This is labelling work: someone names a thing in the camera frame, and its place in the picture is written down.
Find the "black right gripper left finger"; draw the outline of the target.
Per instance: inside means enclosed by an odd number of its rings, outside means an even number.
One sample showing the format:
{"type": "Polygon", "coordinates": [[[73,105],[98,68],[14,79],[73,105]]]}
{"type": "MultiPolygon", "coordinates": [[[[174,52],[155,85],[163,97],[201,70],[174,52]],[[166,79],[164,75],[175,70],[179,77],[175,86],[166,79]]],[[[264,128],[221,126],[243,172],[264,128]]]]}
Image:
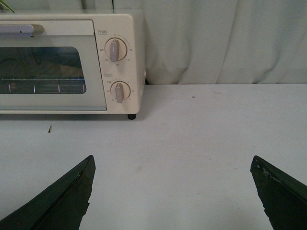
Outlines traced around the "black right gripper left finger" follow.
{"type": "Polygon", "coordinates": [[[77,230],[89,207],[95,174],[92,155],[0,221],[2,230],[77,230]]]}

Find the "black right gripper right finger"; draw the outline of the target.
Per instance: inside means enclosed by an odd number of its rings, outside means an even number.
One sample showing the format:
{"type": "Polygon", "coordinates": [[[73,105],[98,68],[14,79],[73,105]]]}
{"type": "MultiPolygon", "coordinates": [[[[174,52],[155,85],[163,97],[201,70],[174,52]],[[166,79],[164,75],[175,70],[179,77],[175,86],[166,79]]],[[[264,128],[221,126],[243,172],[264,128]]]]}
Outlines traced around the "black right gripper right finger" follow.
{"type": "Polygon", "coordinates": [[[307,228],[307,186],[259,156],[250,172],[274,230],[307,228]]]}

